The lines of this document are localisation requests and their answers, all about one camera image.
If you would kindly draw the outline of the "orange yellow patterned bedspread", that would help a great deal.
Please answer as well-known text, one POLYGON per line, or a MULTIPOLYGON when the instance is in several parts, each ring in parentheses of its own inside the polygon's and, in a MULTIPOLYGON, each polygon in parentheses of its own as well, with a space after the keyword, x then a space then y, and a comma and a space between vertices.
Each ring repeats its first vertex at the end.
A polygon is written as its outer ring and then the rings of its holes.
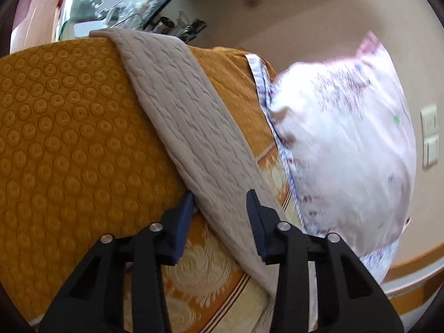
MULTIPOLYGON (((245 52, 189 47, 299 226, 245 52)), ((37 326, 105 233, 133 235, 179 203, 185 185, 107 38, 1 59, 1 285, 37 326)), ((269 297, 197 213, 179 263, 163 267, 173 332, 268 332, 269 297)))

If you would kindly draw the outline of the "wooden headboard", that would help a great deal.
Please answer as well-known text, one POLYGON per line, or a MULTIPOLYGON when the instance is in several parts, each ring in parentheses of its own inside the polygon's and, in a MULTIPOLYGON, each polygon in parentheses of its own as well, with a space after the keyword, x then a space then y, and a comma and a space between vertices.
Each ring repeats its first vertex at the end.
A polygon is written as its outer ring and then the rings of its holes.
POLYGON ((382 289, 399 316, 429 301, 443 285, 443 244, 413 260, 392 267, 382 289))

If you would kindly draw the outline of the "white wall switch plate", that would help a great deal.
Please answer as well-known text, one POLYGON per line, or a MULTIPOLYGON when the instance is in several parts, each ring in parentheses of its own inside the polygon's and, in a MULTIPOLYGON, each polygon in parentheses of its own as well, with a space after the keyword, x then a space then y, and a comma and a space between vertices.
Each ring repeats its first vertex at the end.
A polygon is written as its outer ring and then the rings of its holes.
POLYGON ((424 107, 420 111, 423 137, 423 169, 437 164, 440 153, 440 125, 436 105, 424 107))

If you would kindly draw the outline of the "beige cable-knit garment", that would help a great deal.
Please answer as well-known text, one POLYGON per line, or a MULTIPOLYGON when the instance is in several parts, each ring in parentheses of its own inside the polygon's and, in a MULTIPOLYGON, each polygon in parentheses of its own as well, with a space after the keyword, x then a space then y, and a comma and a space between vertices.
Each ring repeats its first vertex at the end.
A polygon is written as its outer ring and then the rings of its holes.
POLYGON ((298 223, 298 210, 243 51, 199 49, 125 29, 93 37, 116 46, 138 100, 200 212, 184 257, 164 268, 177 332, 267 332, 278 268, 257 255, 249 189, 298 223))

